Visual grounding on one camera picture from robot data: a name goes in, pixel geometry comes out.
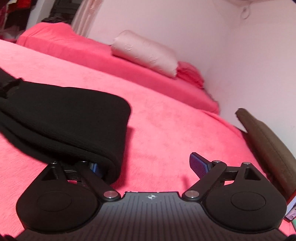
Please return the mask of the black knit pants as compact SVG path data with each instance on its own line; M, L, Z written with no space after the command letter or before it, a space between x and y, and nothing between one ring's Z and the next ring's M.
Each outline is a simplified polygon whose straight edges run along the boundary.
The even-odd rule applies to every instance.
M1 71L1 133L42 162L93 163L106 183L114 183L130 114L119 96L28 82Z

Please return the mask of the near pink bed cover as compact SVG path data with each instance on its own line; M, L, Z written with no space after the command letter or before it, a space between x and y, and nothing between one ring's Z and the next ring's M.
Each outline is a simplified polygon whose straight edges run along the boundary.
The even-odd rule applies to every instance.
M59 161L29 156L1 133L1 240L295 240L282 228L284 197L245 135L217 114L6 41L1 71L28 82L110 93L131 108L121 173L105 182L121 195L118 201L100 201L58 180L50 164ZM199 181L189 165L192 152L227 166L251 165L204 200L185 201L182 194ZM86 163L102 179L98 166Z

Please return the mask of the pink bed cover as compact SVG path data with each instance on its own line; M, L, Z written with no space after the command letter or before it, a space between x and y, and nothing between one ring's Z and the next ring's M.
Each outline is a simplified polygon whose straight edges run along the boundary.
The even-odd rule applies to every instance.
M113 56L111 47L74 33L66 23L38 23L24 31L18 45L99 70L156 92L167 95L197 109L219 113L218 102L206 92L177 78Z
M121 195L118 201L100 201L58 180L50 164L59 161L29 156L1 133L1 240L295 240L282 228L284 197L245 135L217 114L6 41L1 71L28 82L110 93L131 108L121 173L105 182ZM192 152L227 166L251 165L204 200L185 201L182 194L199 181L189 165ZM102 179L98 166L86 163Z

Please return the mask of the dark wooden headboard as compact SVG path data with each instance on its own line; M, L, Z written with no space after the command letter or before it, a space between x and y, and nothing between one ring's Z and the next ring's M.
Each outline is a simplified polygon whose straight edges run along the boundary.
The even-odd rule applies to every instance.
M271 183L291 201L295 197L295 157L280 138L263 122L244 108L236 117L246 129L247 139L258 162Z

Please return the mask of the smartphone with lit screen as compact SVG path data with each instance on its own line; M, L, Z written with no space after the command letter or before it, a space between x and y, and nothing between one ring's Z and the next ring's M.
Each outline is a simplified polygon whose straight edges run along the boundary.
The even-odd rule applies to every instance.
M285 220L291 222L296 217L296 196L287 204L287 211L285 213Z

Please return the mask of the red pillow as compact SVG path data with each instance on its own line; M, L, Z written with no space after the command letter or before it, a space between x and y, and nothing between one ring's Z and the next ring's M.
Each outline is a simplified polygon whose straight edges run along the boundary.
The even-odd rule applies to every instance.
M204 78L199 70L190 63L183 61L178 62L177 78L180 78L199 89L204 88Z

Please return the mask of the far pink bed cover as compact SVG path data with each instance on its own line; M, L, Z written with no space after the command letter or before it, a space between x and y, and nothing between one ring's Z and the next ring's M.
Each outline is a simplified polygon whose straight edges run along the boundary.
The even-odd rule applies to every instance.
M99 70L156 92L167 95L197 109L219 113L218 102L206 92L177 78L113 56L111 47L74 33L66 23L38 23L24 31L18 45Z

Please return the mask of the beige curtain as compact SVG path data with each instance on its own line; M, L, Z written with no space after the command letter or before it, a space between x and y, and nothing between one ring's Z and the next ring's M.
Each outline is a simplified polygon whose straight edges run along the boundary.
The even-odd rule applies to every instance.
M71 23L72 30L86 37L103 0L83 0Z

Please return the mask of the hanging red clothes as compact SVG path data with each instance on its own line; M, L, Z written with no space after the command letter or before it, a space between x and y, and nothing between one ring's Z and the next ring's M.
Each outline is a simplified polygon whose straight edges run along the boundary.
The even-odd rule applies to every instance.
M27 27L37 1L1 1L1 40L15 43Z

